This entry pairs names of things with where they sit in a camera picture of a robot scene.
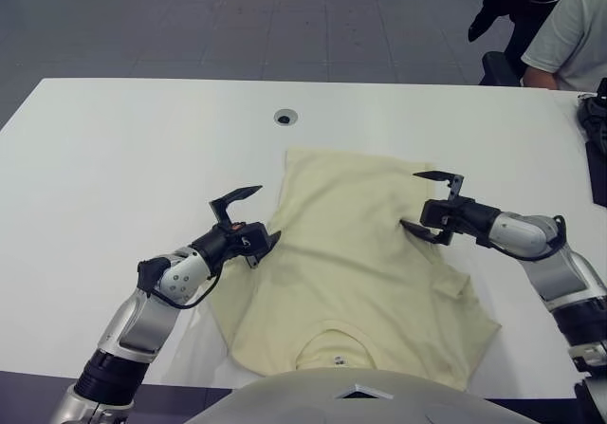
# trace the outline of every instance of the cream t-shirt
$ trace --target cream t-shirt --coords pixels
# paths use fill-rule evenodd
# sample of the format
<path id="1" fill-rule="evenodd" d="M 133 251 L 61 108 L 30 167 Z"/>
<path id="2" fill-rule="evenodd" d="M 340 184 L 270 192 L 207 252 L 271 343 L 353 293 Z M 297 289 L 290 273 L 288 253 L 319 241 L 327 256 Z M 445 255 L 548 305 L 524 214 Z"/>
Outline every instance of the cream t-shirt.
<path id="1" fill-rule="evenodd" d="M 291 150 L 268 231 L 280 242 L 256 269 L 226 264 L 212 310 L 233 358 L 274 375 L 366 367 L 464 389 L 499 325 L 469 276 L 399 225 L 417 221 L 423 163 Z"/>

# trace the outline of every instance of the gray floor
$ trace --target gray floor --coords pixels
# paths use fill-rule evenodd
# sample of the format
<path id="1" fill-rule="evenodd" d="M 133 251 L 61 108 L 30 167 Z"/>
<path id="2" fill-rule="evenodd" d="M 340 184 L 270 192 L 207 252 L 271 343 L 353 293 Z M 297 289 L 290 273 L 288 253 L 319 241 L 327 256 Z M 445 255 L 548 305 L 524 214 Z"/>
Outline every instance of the gray floor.
<path id="1" fill-rule="evenodd" d="M 481 0 L 0 0 L 0 127 L 44 77 L 477 84 Z"/>

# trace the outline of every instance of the person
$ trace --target person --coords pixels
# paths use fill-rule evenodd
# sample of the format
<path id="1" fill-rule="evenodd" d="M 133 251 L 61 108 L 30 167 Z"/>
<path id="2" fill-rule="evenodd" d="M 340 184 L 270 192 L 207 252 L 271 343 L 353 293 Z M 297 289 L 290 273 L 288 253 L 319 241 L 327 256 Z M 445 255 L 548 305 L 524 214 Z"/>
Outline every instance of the person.
<path id="1" fill-rule="evenodd" d="M 504 54 L 517 78 L 521 79 L 526 65 L 523 52 L 559 0 L 483 0 L 483 7 L 468 30 L 473 42 L 484 34 L 499 16 L 509 15 L 514 23 L 512 36 Z"/>
<path id="2" fill-rule="evenodd" d="M 560 0 L 522 61 L 525 86 L 596 91 L 607 76 L 607 0 Z"/>

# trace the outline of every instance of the person's arm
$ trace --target person's arm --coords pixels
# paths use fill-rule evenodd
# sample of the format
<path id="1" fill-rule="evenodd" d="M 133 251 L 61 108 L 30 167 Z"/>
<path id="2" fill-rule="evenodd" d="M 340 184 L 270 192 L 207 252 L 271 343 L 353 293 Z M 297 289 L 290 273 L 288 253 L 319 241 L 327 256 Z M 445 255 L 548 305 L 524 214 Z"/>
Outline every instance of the person's arm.
<path id="1" fill-rule="evenodd" d="M 558 89 L 557 75 L 584 36 L 581 0 L 560 0 L 524 52 L 528 65 L 523 83 L 529 87 Z"/>
<path id="2" fill-rule="evenodd" d="M 558 90 L 557 79 L 554 73 L 539 70 L 533 66 L 528 66 L 523 75 L 523 84 L 525 87 L 541 87 L 543 89 Z"/>

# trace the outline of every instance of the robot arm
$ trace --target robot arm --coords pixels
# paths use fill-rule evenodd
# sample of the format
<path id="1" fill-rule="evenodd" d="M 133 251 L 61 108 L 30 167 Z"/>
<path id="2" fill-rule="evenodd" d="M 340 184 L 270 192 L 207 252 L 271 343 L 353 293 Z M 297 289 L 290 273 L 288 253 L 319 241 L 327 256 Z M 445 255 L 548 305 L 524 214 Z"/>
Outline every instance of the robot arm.
<path id="1" fill-rule="evenodd" d="M 478 245 L 518 260 L 569 342 L 572 361 L 580 372 L 591 375 L 576 387 L 577 395 L 590 394 L 607 422 L 607 287 L 567 244 L 564 219 L 502 212 L 460 196 L 461 175 L 438 171 L 416 175 L 447 180 L 451 191 L 448 199 L 426 202 L 420 218 L 423 227 L 403 220 L 404 228 L 446 246 L 454 232 L 469 234 Z M 433 234 L 424 227 L 440 232 Z"/>
<path id="2" fill-rule="evenodd" d="M 138 283 L 120 306 L 78 381 L 65 392 L 51 424 L 120 424 L 152 361 L 173 331 L 179 312 L 209 295 L 224 263 L 245 256 L 256 267 L 280 237 L 259 222 L 232 223 L 228 205 L 261 186 L 235 190 L 211 202 L 217 224 L 189 246 L 138 265 Z M 193 303 L 187 302 L 207 280 L 213 282 Z"/>

